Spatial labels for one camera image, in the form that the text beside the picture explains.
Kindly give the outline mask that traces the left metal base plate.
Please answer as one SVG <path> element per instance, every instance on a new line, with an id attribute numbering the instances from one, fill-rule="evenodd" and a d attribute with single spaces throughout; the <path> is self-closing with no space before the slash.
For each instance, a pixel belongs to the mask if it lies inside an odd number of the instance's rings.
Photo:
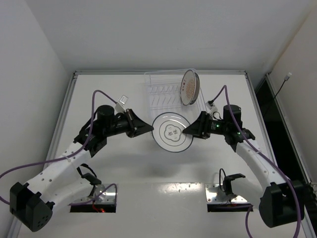
<path id="1" fill-rule="evenodd" d="M 91 204 L 93 201 L 101 204 L 106 203 L 116 205 L 117 189 L 118 187 L 115 183 L 95 185 L 95 188 L 92 189 L 92 192 L 88 197 L 77 199 L 70 203 L 70 205 L 81 206 Z"/>

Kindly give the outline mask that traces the white plate dark rim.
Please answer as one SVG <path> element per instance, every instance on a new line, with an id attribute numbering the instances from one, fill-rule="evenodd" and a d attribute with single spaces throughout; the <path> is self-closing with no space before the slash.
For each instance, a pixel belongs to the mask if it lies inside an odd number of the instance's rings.
<path id="1" fill-rule="evenodd" d="M 162 113 L 152 123 L 153 139 L 160 148 L 168 152 L 183 152 L 193 143 L 193 136 L 183 133 L 189 125 L 188 120 L 178 113 Z"/>

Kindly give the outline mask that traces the metal base plate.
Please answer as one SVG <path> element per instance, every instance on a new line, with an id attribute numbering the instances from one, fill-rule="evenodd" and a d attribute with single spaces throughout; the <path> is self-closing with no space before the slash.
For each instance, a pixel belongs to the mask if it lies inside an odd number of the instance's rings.
<path id="1" fill-rule="evenodd" d="M 226 195 L 220 188 L 218 183 L 205 184 L 207 204 L 212 205 L 247 205 L 249 202 L 240 195 Z"/>
<path id="2" fill-rule="evenodd" d="M 118 187 L 115 183 L 95 185 L 95 188 L 92 189 L 92 192 L 88 197 L 77 199 L 70 203 L 70 205 L 81 206 L 91 204 L 93 201 L 101 204 L 106 203 L 116 205 L 117 189 Z"/>

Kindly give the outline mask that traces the orange sunburst plate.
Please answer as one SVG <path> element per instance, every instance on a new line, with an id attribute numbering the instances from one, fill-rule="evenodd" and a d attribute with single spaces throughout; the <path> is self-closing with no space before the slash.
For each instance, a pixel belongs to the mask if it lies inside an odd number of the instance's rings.
<path id="1" fill-rule="evenodd" d="M 198 98 L 200 91 L 200 78 L 198 74 L 189 69 L 185 72 L 180 87 L 181 102 L 184 106 L 192 105 Z"/>

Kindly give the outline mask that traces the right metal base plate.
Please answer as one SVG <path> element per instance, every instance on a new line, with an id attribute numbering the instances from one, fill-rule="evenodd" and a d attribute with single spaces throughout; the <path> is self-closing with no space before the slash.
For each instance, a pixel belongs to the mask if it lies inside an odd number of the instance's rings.
<path id="1" fill-rule="evenodd" d="M 212 205 L 247 205 L 249 202 L 240 195 L 226 195 L 220 188 L 218 183 L 205 184 L 207 204 Z"/>

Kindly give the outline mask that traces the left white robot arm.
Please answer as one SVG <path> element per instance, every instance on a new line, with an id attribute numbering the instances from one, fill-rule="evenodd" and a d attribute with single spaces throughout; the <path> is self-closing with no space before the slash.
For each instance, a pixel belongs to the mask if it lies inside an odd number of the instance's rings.
<path id="1" fill-rule="evenodd" d="M 80 166 L 92 159 L 111 136 L 126 134 L 129 138 L 153 131 L 132 109 L 118 111 L 110 105 L 92 110 L 90 120 L 81 128 L 60 158 L 49 161 L 42 172 L 25 183 L 15 183 L 9 192 L 10 213 L 30 231 L 37 232 L 53 214 L 102 182 L 92 173 L 80 173 Z"/>

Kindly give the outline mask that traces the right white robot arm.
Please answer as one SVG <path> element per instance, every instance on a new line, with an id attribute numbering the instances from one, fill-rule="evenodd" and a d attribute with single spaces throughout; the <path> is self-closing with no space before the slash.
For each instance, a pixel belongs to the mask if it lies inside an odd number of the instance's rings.
<path id="1" fill-rule="evenodd" d="M 266 160 L 258 151 L 255 136 L 242 126 L 241 108 L 237 105 L 223 107 L 223 119 L 213 120 L 202 111 L 184 134 L 208 139 L 211 134 L 223 135 L 226 143 L 252 170 L 260 183 L 255 187 L 243 174 L 228 175 L 222 182 L 227 196 L 240 195 L 259 210 L 264 223 L 274 228 L 304 219 L 304 185 L 290 181 L 281 175 L 271 160 Z"/>

